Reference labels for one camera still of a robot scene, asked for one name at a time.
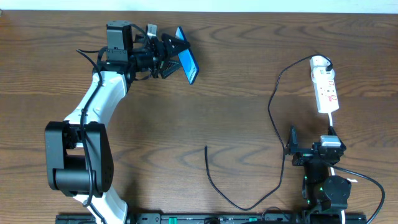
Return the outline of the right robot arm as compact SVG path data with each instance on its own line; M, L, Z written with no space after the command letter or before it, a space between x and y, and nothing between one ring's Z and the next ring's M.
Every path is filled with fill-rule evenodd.
M308 207L297 215L302 223L344 223L342 212L348 208L351 182L329 173L332 165L340 161L346 146L333 127L320 136L310 148L299 146L296 129L291 126L287 154L292 155L292 165L304 168L302 195Z

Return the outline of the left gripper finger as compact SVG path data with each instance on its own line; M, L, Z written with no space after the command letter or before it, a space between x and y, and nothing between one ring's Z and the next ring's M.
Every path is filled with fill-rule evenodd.
M169 34L161 35L162 43L165 48L166 58L172 58L190 48L190 43L186 40L178 39Z
M178 60L169 60L164 62L160 68L160 76L163 79L169 77L173 72L176 72L178 69L182 67L182 64Z

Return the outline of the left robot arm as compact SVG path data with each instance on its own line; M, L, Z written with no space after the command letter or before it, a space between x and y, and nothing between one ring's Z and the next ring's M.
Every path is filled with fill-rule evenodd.
M190 49L183 30L156 35L156 27L129 21L106 26L107 44L92 60L92 82L79 105L63 120L45 127L49 187L86 207L90 223L135 223L128 204L112 185L114 162L106 129L137 73L167 78L183 67Z

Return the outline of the blue Samsung Galaxy smartphone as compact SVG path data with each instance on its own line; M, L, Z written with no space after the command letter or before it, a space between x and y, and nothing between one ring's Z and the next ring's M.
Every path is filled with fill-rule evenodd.
M184 50L183 52L179 53L178 58L186 74L188 83L190 85L194 84L199 74L200 68L197 64L197 61L190 47Z

